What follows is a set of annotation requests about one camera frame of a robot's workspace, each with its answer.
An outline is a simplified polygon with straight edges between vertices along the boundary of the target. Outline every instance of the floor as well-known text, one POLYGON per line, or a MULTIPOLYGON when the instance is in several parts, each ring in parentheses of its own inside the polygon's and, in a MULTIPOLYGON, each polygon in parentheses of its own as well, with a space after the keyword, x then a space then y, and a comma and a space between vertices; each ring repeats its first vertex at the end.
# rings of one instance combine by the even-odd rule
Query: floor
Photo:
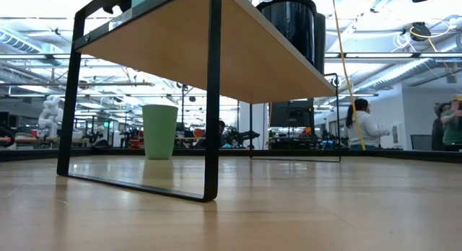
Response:
MULTIPOLYGON (((154 169, 141 157, 79 157, 71 171, 200 191, 202 164, 174 158, 154 169)), ((459 164, 223 158, 212 203, 55 170, 55 159, 0 164, 0 250, 461 250, 459 164)))

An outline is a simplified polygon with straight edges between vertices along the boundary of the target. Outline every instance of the white robot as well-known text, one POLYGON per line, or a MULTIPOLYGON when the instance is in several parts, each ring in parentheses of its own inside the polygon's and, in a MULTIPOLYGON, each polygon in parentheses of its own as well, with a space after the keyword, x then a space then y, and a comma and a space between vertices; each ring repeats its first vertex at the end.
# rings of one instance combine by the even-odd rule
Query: white robot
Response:
POLYGON ((56 137, 58 131, 58 122, 63 121, 63 109, 58 107, 61 98, 58 96, 48 96, 43 102, 43 111, 38 117, 38 127, 49 128, 48 136, 56 137))

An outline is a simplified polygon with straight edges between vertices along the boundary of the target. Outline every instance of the monitor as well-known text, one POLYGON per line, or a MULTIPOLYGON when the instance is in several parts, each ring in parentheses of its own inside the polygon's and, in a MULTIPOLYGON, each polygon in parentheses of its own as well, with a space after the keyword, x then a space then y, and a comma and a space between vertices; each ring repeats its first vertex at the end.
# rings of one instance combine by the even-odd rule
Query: monitor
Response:
POLYGON ((313 99, 273 102, 269 105, 270 127, 308 127, 314 119, 313 99))

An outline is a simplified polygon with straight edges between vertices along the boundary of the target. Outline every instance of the person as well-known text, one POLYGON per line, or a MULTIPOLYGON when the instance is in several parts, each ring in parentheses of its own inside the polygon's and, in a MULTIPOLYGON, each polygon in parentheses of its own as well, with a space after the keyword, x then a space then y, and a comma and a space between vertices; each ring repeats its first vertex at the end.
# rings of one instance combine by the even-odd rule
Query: person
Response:
POLYGON ((432 129, 432 150, 433 151, 445 151, 445 146, 443 144, 444 136, 444 127, 443 122, 441 121, 441 114, 446 110, 450 109, 449 103, 438 104, 435 106, 435 114, 437 118, 433 121, 432 129))
MULTIPOLYGON (((370 116, 369 102, 367 100, 355 100, 354 106, 356 107, 357 122, 359 123, 366 150, 379 149, 380 137, 390 135, 390 131, 380 128, 377 121, 370 116)), ((349 148, 351 150, 362 150, 361 140, 356 129, 357 126, 354 123, 352 105, 349 106, 346 114, 345 128, 349 138, 349 148)))
MULTIPOLYGON (((225 131, 226 124, 223 120, 218 121, 218 133, 219 133, 219 140, 220 140, 220 145, 219 147, 223 147, 226 144, 226 134, 223 134, 225 131)), ((196 143, 196 147, 206 147, 206 139, 199 139, 196 143)))
POLYGON ((460 102, 454 98, 450 102, 450 109, 441 113, 444 128, 443 143, 446 151, 459 151, 462 148, 462 130, 459 127, 462 110, 459 110, 459 104, 460 102))

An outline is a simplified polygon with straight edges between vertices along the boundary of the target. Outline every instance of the green trash can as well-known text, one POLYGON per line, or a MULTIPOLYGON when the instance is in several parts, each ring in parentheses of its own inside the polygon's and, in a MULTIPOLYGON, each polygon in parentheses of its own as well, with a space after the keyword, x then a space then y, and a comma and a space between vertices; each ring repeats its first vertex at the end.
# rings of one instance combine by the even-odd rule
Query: green trash can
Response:
POLYGON ((147 159, 172 157, 177 115, 177 107, 143 106, 144 153, 147 159))

